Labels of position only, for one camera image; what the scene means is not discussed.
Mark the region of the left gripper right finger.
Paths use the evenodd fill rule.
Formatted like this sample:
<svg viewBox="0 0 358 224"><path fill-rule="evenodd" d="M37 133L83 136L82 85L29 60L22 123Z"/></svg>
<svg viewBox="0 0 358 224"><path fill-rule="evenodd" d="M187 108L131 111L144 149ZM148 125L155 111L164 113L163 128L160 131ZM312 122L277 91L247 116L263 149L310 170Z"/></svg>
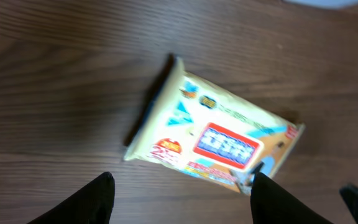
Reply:
<svg viewBox="0 0 358 224"><path fill-rule="evenodd" d="M329 223L261 172L253 181L250 206L254 224Z"/></svg>

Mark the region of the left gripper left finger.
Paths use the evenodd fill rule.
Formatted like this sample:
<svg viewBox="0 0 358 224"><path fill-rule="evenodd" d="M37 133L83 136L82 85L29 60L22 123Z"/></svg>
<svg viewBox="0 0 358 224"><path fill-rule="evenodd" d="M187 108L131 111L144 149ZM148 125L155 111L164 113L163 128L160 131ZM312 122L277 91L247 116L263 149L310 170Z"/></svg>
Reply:
<svg viewBox="0 0 358 224"><path fill-rule="evenodd" d="M29 224L109 224L114 198L114 177L103 172Z"/></svg>

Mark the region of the yellow snack chip bag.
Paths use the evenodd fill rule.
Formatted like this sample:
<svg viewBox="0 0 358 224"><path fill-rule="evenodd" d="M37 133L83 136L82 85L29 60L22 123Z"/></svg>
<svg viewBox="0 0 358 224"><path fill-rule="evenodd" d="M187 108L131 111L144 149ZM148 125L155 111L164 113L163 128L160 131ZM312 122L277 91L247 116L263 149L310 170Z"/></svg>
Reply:
<svg viewBox="0 0 358 224"><path fill-rule="evenodd" d="M258 173L273 177L305 130L173 66L124 159L163 165L249 195Z"/></svg>

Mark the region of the white barcode scanner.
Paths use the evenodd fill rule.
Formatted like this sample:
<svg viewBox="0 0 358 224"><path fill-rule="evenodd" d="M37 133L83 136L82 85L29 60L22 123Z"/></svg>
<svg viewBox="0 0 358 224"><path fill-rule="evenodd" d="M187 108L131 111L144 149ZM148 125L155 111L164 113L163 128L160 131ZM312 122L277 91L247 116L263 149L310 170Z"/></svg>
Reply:
<svg viewBox="0 0 358 224"><path fill-rule="evenodd" d="M301 4L305 6L318 7L323 9L342 9L346 7L355 6L358 0L284 0L294 4Z"/></svg>

